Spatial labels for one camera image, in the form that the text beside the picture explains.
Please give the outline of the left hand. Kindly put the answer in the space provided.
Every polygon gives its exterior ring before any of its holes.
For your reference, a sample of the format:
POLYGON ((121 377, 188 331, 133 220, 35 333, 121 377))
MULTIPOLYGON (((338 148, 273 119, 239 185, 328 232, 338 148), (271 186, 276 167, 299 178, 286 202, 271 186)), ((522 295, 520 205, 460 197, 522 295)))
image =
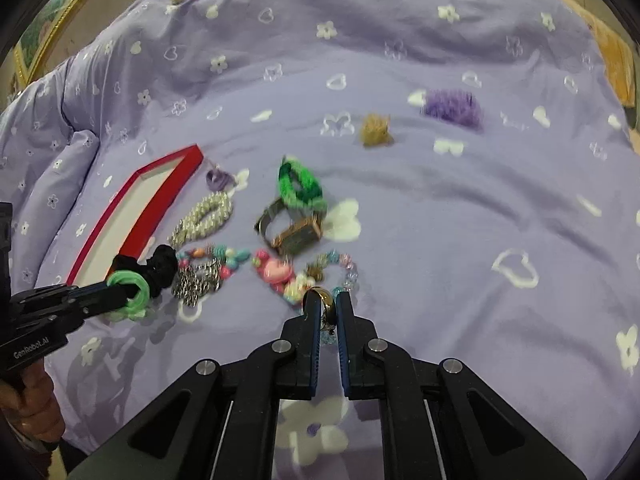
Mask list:
POLYGON ((18 392, 1 383, 1 411, 8 421, 26 437, 43 442, 58 442, 63 437, 65 422, 50 375, 40 360, 22 371, 24 389, 18 392))

